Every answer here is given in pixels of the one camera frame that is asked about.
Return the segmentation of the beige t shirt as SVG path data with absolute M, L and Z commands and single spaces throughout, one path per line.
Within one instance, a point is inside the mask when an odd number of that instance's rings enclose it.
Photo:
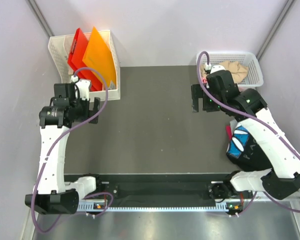
M 219 70 L 229 71 L 235 84 L 240 84 L 247 77 L 249 70 L 247 66 L 241 65 L 238 61 L 229 60 L 213 66 L 209 65 L 208 67 L 211 67 L 211 72 L 216 72 Z

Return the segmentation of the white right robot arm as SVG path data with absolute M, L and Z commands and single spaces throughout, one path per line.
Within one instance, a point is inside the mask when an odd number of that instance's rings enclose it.
M 218 70 L 206 83 L 191 85 L 193 112 L 199 110 L 199 99 L 203 111 L 222 111 L 236 121 L 226 155 L 239 170 L 223 180 L 224 196 L 254 191 L 283 200 L 300 189 L 300 154 L 257 90 L 240 91 L 228 70 Z

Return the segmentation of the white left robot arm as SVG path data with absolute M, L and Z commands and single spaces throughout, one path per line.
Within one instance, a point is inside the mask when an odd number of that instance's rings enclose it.
M 56 83 L 50 104 L 39 112 L 39 182 L 24 200 L 26 206 L 39 214 L 75 214 L 80 200 L 87 194 L 95 199 L 103 194 L 103 185 L 93 176 L 83 176 L 70 183 L 64 178 L 66 145 L 73 123 L 98 123 L 97 118 L 91 117 L 99 111 L 100 99 L 96 97 L 90 109 L 90 88 L 91 82 L 86 79 Z

